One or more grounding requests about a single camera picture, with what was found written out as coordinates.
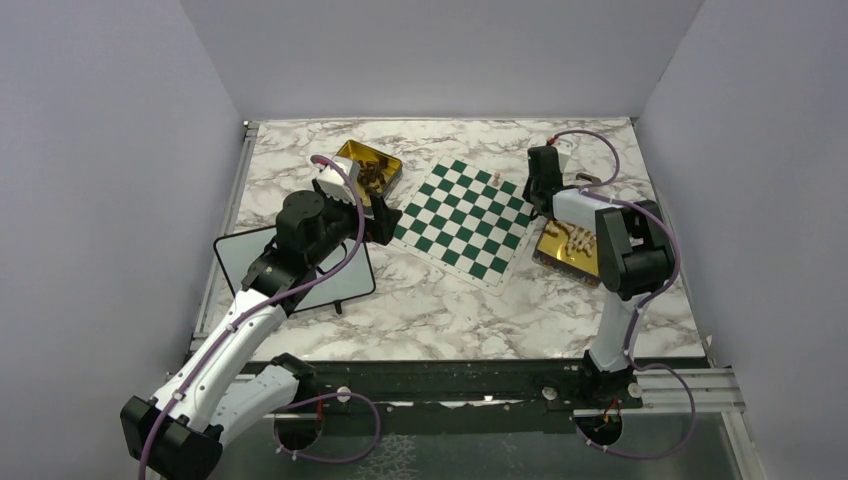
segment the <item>black metal bar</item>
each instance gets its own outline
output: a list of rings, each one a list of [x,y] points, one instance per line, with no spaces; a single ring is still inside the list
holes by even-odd
[[[701,358],[646,358],[674,368],[708,368]],[[309,362],[315,368],[310,387],[317,393],[345,386],[378,403],[382,432],[402,435],[545,432],[573,433],[574,409],[604,408],[609,399],[586,399],[579,393],[580,359],[476,361],[331,361]],[[250,363],[243,373],[256,374],[266,363]],[[553,388],[552,400],[542,395]],[[622,408],[637,408],[626,387],[613,392]],[[491,399],[513,403],[476,404]],[[315,407],[304,408],[303,412]],[[373,434],[371,410],[362,402],[325,401],[323,435]],[[285,421],[278,420],[285,429]]]

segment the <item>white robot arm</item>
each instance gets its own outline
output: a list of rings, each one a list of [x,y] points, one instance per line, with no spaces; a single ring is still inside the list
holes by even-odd
[[[641,329],[641,316],[636,324],[631,323],[637,304],[662,287],[672,273],[674,254],[669,239],[639,211],[584,195],[581,187],[563,185],[555,147],[530,148],[527,161],[530,175],[523,197],[537,214],[583,228],[597,238],[598,267],[608,293],[584,367],[599,378],[618,372],[629,378],[629,352],[624,352],[622,345],[628,337],[631,343],[635,341]],[[645,200],[636,205],[662,218],[655,202]]]
[[[291,403],[309,367],[287,354],[246,385],[227,390],[262,341],[310,288],[350,261],[363,239],[382,245],[391,240],[402,214],[371,196],[371,216],[364,216],[348,177],[355,176],[356,164],[337,159],[340,167],[323,157],[313,161],[336,173],[325,169],[313,182],[315,191],[286,197],[274,240],[251,264],[225,318],[153,397],[132,397],[121,410],[140,477],[149,466],[172,480],[207,478],[225,445],[268,412]],[[316,267],[351,237],[357,239],[353,251],[318,279]]]

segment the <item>chess square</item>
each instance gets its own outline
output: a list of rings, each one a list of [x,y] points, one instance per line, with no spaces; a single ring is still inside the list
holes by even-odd
[[[518,216],[518,210],[507,208],[501,213],[501,218],[508,221],[510,224],[515,223],[515,217]]]
[[[484,267],[488,267],[492,264],[492,260],[495,259],[495,256],[486,250],[481,250],[479,254],[477,254],[477,263],[483,265]]]
[[[459,185],[457,183],[454,183],[453,186],[450,189],[450,194],[453,195],[454,197],[462,198],[462,196],[465,195],[465,192],[467,192],[467,191],[468,191],[467,188],[465,188],[462,185]]]
[[[466,168],[469,168],[469,167],[465,162],[461,162],[459,160],[454,160],[453,163],[451,163],[450,168],[451,168],[451,170],[462,173],[462,172],[465,171]]]
[[[463,242],[458,238],[454,238],[453,240],[451,240],[451,244],[448,245],[448,248],[450,250],[453,250],[454,252],[461,252],[465,250],[466,245],[468,245],[468,243]]]
[[[448,192],[441,189],[433,189],[433,193],[431,193],[430,196],[439,202],[444,202],[445,199],[448,198]]]
[[[498,273],[503,273],[503,272],[506,271],[507,265],[509,265],[509,264],[505,260],[502,260],[500,258],[495,258],[495,259],[492,260],[492,264],[489,265],[489,268],[491,268],[492,270],[494,270]]]
[[[513,235],[511,233],[506,234],[506,238],[504,238],[504,246],[515,250],[518,248],[518,243],[521,241],[521,237],[517,235]]]
[[[495,194],[495,198],[493,198],[492,201],[495,203],[500,203],[501,205],[506,205],[509,202],[510,198],[512,197],[501,191]]]
[[[430,175],[429,177],[427,177],[424,180],[424,185],[430,185],[431,187],[436,187],[437,185],[439,185],[439,182],[441,182],[441,181],[442,181],[442,177],[440,177],[438,175]]]
[[[420,238],[421,238],[421,235],[413,232],[412,230],[409,230],[403,236],[403,241],[410,244],[410,245],[415,245],[416,243],[418,243],[418,239],[420,239]]]
[[[477,202],[477,198],[478,198],[479,196],[480,196],[480,194],[479,194],[479,193],[474,193],[474,192],[472,192],[472,191],[471,191],[471,189],[469,189],[467,192],[465,192],[465,193],[462,195],[462,199],[463,199],[463,200],[466,200],[466,201],[468,201],[468,202],[470,202],[470,203],[472,203],[472,204],[473,204],[473,203],[476,203],[476,202]]]
[[[434,215],[435,213],[431,212],[430,210],[421,210],[421,213],[419,213],[416,218],[424,223],[429,224],[430,220],[433,219]]]
[[[507,195],[512,195],[515,193],[516,185],[514,183],[504,182],[501,185],[501,191],[506,193]]]
[[[436,243],[443,247],[448,247],[452,240],[453,237],[445,232],[440,232],[439,235],[436,237]]]
[[[438,214],[434,215],[433,219],[430,220],[430,225],[436,227],[437,229],[439,229],[439,231],[441,231],[443,228],[445,228],[445,225],[447,223],[448,223],[448,219],[441,216],[441,215],[438,215]]]
[[[480,254],[480,249],[475,247],[474,245],[466,245],[465,249],[462,251],[462,256],[468,257],[471,260],[476,259],[477,255],[479,255],[479,254]]]
[[[471,264],[471,268],[468,270],[468,273],[470,273],[471,276],[473,276],[473,277],[477,277],[480,280],[483,280],[483,278],[485,278],[486,272],[488,270],[489,269],[486,268],[485,266],[483,266],[483,265],[481,265],[477,262],[474,262],[473,264]]]
[[[474,205],[467,200],[460,200],[459,204],[456,206],[456,209],[459,210],[462,213],[468,213],[468,212],[471,211],[471,207],[473,207],[473,206]]]
[[[427,240],[436,241],[436,237],[439,236],[439,229],[432,225],[427,225],[427,228],[424,229],[424,233],[422,233],[421,236]]]
[[[459,172],[457,172],[457,171],[456,171],[456,170],[454,170],[454,169],[450,169],[450,170],[448,170],[448,172],[445,174],[445,180],[447,180],[447,181],[449,181],[449,182],[456,183],[456,181],[457,181],[457,180],[459,180],[459,177],[460,177],[460,176],[461,176],[461,175],[460,175],[460,173],[459,173]]]
[[[430,250],[428,250],[427,253],[429,253],[430,255],[432,255],[435,258],[441,259],[442,256],[447,251],[448,251],[448,249],[444,245],[439,245],[438,243],[434,243],[432,246],[430,246]]]
[[[489,285],[495,285],[503,278],[502,272],[497,272],[492,268],[487,268],[485,275],[483,275],[483,281],[488,283]]]
[[[483,245],[486,243],[486,237],[480,235],[477,232],[471,234],[471,240],[468,241],[468,244],[475,248],[483,248]]]
[[[489,183],[489,180],[492,179],[492,174],[488,172],[479,171],[477,172],[477,176],[474,177],[478,182]]]
[[[491,187],[491,186],[489,186],[489,185],[486,185],[486,186],[483,188],[483,191],[482,191],[482,192],[480,192],[480,195],[481,195],[481,196],[483,196],[484,198],[488,198],[489,200],[492,200],[492,199],[494,199],[494,198],[495,198],[495,194],[497,194],[497,193],[498,193],[498,191],[497,191],[497,190],[495,190],[495,188],[494,188],[494,187]]]
[[[471,211],[468,212],[468,214],[478,220],[482,220],[483,216],[486,214],[486,211],[480,208],[478,205],[474,205],[473,207],[471,207]]]
[[[448,223],[445,224],[442,231],[451,236],[456,235],[456,232],[459,231],[459,224],[452,220],[448,220]]]
[[[448,249],[442,254],[442,261],[448,265],[456,265],[456,261],[459,260],[459,257],[459,253]]]
[[[504,238],[506,238],[506,230],[501,230],[498,227],[493,228],[492,233],[489,234],[489,240],[496,242],[498,247],[500,247]]]
[[[450,205],[442,204],[438,210],[436,210],[436,215],[441,217],[449,218],[450,214],[453,213],[453,209]]]
[[[471,231],[477,230],[477,225],[480,225],[480,220],[472,216],[465,217],[465,221],[462,222],[462,226]]]
[[[492,233],[493,229],[494,227],[491,223],[480,222],[480,224],[477,225],[477,228],[475,228],[474,231],[479,233],[480,235],[483,235],[483,237],[488,238],[489,234]]]
[[[424,185],[421,185],[421,190],[419,191],[424,195],[433,195],[433,193],[435,193],[436,191],[436,187],[430,185],[429,183],[424,183]]]
[[[400,220],[398,220],[398,227],[405,228],[405,229],[409,230],[409,227],[412,226],[413,221],[415,221],[414,216],[409,215],[409,214],[403,215],[402,217],[400,217]]]
[[[415,247],[424,252],[430,250],[431,246],[433,246],[433,242],[424,237],[419,238],[418,241],[415,242]]]
[[[459,197],[453,194],[448,194],[448,198],[445,199],[445,205],[449,207],[455,207],[459,204]]]
[[[513,223],[513,224],[512,224],[512,226],[511,226],[511,227],[509,227],[509,233],[511,233],[512,235],[515,235],[516,237],[519,237],[519,238],[520,238],[520,237],[521,237],[521,235],[523,235],[523,234],[524,234],[524,230],[526,230],[526,229],[527,229],[527,227],[526,227],[526,226],[522,227],[522,226],[521,226],[521,225],[519,225],[518,223]]]
[[[463,272],[467,272],[471,269],[471,265],[474,265],[474,259],[468,258],[465,255],[460,255],[459,259],[456,261],[456,268],[462,270]]]
[[[492,205],[492,199],[486,198],[482,195],[477,197],[477,201],[474,202],[475,207],[480,207],[483,210],[488,210],[490,205]]]
[[[412,230],[413,232],[415,232],[419,235],[424,233],[425,228],[427,228],[427,224],[422,222],[421,220],[417,220],[417,219],[413,220],[412,226],[409,227],[410,230]]]
[[[489,225],[497,225],[499,218],[500,217],[498,217],[492,212],[486,212],[483,214],[483,218],[481,218],[481,220],[488,223]]]

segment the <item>gray wall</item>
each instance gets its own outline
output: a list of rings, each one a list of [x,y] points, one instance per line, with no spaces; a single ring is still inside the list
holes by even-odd
[[[637,134],[770,478],[844,478],[848,4],[706,0]]]
[[[183,0],[239,111],[634,116],[700,0]]]
[[[240,116],[177,0],[12,3],[0,15],[0,469],[131,478],[118,413],[186,350]]]

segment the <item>chessboard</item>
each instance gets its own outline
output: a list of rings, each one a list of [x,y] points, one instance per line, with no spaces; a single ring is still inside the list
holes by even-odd
[[[532,234],[531,208],[514,183],[442,157],[403,207],[393,244],[500,295]]]

